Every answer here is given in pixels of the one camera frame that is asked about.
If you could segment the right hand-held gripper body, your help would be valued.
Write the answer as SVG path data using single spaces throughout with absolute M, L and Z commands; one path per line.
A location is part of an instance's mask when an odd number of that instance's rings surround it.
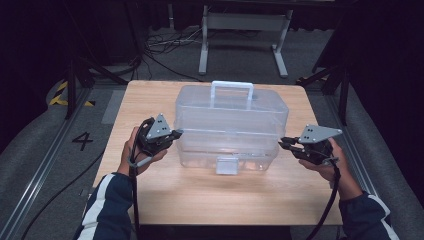
M 298 159 L 315 165 L 327 164 L 333 151 L 329 138 L 341 135 L 341 129 L 307 124 L 297 142 L 304 146 Z

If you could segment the clear plastic storage box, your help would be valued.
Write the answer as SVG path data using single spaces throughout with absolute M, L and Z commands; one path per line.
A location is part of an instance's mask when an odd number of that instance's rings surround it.
M 180 164 L 217 174 L 265 171 L 279 153 L 289 108 L 273 90 L 251 83 L 214 81 L 187 85 L 175 102 Z

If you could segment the person's left hand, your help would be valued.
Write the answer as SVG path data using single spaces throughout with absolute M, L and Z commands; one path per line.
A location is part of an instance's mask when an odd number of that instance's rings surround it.
M 137 145 L 135 144 L 138 130 L 139 130 L 138 127 L 134 127 L 131 132 L 131 136 L 124 144 L 122 154 L 121 154 L 121 162 L 117 169 L 117 173 L 120 173 L 126 176 L 129 175 L 129 172 L 130 172 L 129 159 L 132 155 L 136 156 L 136 160 L 135 160 L 136 163 L 146 158 L 146 155 L 141 153 Z M 162 150 L 158 154 L 154 155 L 149 162 L 137 168 L 137 174 L 140 175 L 141 173 L 145 172 L 150 167 L 151 164 L 162 160 L 166 154 L 167 154 L 167 151 Z

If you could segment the metal floor rail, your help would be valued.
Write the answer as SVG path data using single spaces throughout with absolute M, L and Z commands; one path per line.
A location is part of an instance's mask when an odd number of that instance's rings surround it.
M 76 98 L 74 105 L 69 105 L 73 110 L 71 116 L 64 120 L 56 131 L 56 135 L 52 140 L 46 154 L 38 165 L 37 170 L 32 175 L 32 178 L 25 187 L 19 202 L 17 203 L 14 211 L 5 223 L 2 231 L 0 232 L 0 240 L 12 240 L 16 232 L 22 225 L 23 220 L 27 216 L 35 198 L 41 190 L 45 179 L 47 178 L 54 162 L 56 161 L 58 151 L 63 145 L 65 136 L 68 134 L 75 118 L 85 104 L 85 101 L 90 96 L 92 90 L 90 88 L 83 88 Z
M 343 130 L 339 140 L 348 155 L 349 169 L 365 191 L 385 203 L 390 210 L 385 221 L 389 227 L 393 227 L 395 210 L 389 191 L 391 179 L 386 173 L 394 170 L 397 176 L 398 167 L 385 141 L 356 98 L 353 98 L 354 106 L 348 109 L 346 122 L 339 116 L 338 100 L 334 96 L 325 96 L 324 99 L 333 115 L 331 123 Z

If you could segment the person's right hand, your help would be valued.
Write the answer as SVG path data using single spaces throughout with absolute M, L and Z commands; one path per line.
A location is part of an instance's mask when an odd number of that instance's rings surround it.
M 338 184 L 338 193 L 342 201 L 356 198 L 363 194 L 359 184 L 356 182 L 350 173 L 347 158 L 342 151 L 342 148 L 337 144 L 333 138 L 329 138 L 329 142 L 333 147 L 333 156 L 338 158 L 336 166 L 340 171 L 340 179 Z M 306 169 L 318 172 L 324 179 L 334 182 L 335 170 L 331 166 L 314 165 L 306 160 L 299 160 L 299 163 Z

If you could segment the grey metal table frame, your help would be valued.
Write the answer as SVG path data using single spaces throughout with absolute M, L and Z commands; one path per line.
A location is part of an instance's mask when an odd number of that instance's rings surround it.
M 288 77 L 288 71 L 282 55 L 289 25 L 292 19 L 292 10 L 287 10 L 280 15 L 245 14 L 245 13 L 215 13 L 211 12 L 208 5 L 203 6 L 202 14 L 202 45 L 198 73 L 207 73 L 208 63 L 208 31 L 214 30 L 248 30 L 248 31 L 274 31 L 279 32 L 279 40 L 271 46 L 275 63 L 282 78 Z

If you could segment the black metal stand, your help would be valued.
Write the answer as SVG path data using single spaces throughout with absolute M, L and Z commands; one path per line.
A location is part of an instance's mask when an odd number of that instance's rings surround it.
M 339 91 L 338 117 L 341 123 L 346 126 L 346 109 L 349 92 L 349 74 L 345 65 L 336 65 L 325 68 L 309 77 L 301 77 L 296 81 L 296 84 L 301 87 L 306 87 L 314 82 L 317 82 L 326 77 L 325 82 L 321 87 L 321 92 L 324 95 L 334 95 L 337 89 Z
M 110 72 L 103 66 L 99 65 L 96 61 L 87 58 L 83 54 L 85 50 L 90 52 L 90 48 L 86 43 L 83 45 L 78 43 L 79 40 L 84 41 L 84 36 L 80 32 L 80 29 L 65 0 L 62 0 L 62 5 L 64 6 L 66 13 L 72 22 L 72 29 L 74 31 L 74 33 L 72 33 L 69 28 L 69 31 L 65 32 L 64 35 L 67 50 L 70 55 L 70 63 L 68 66 L 66 78 L 68 86 L 68 105 L 66 119 L 70 119 L 76 113 L 77 109 L 85 104 L 85 102 L 82 100 L 82 97 L 77 96 L 76 82 L 79 82 L 82 86 L 83 93 L 90 90 L 95 84 L 95 80 L 93 78 L 94 74 L 90 72 L 91 69 L 94 69 L 98 75 L 110 79 L 119 85 L 127 85 L 128 81 Z

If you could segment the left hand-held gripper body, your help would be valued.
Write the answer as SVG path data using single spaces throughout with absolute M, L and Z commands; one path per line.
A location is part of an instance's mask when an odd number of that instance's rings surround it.
M 143 121 L 137 133 L 136 144 L 142 153 L 153 157 L 168 149 L 160 147 L 159 140 L 163 136 L 171 135 L 171 131 L 164 115 L 160 113 L 156 118 L 151 117 Z

